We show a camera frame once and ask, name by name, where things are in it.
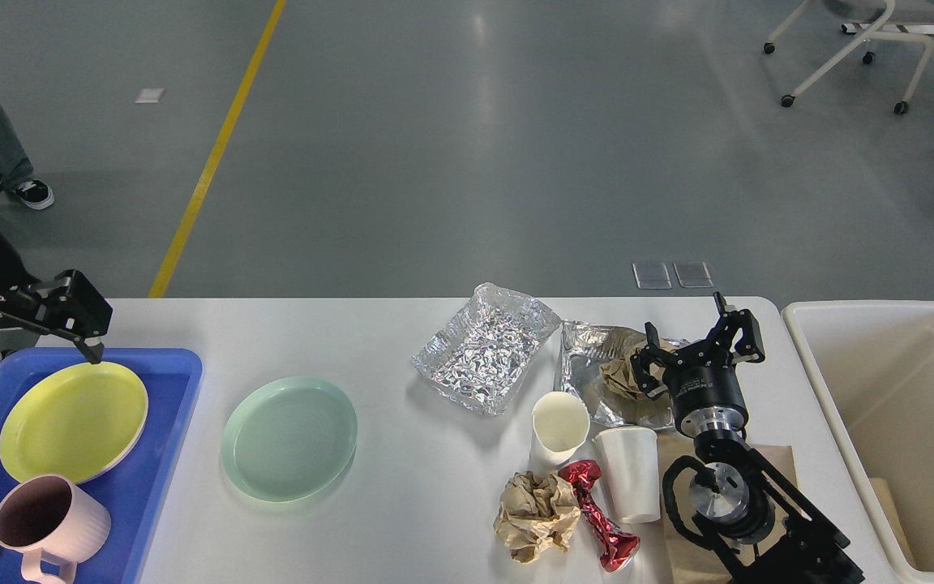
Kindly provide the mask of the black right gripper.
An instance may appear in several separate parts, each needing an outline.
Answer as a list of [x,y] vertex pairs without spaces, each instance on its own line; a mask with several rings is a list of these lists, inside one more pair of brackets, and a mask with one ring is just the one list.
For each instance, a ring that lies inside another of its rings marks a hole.
[[[645,323],[645,343],[630,356],[632,376],[639,393],[655,402],[671,402],[675,429],[696,439],[712,429],[742,435],[749,414],[736,363],[762,363],[766,359],[759,321],[752,311],[736,309],[722,293],[713,299],[719,314],[705,339],[686,346],[686,358],[701,367],[670,368],[678,362],[678,346],[665,344],[652,322]],[[653,374],[653,366],[666,373],[665,381]]]

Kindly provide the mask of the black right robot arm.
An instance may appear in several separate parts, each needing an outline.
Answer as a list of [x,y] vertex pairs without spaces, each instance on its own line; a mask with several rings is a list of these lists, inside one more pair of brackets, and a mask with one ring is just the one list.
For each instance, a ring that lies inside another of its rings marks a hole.
[[715,554],[733,583],[860,583],[850,540],[746,441],[749,414],[736,374],[766,358],[751,311],[713,296],[718,319],[707,337],[663,349],[646,323],[644,346],[628,359],[639,391],[670,398],[675,429],[692,440],[661,480],[675,531]]

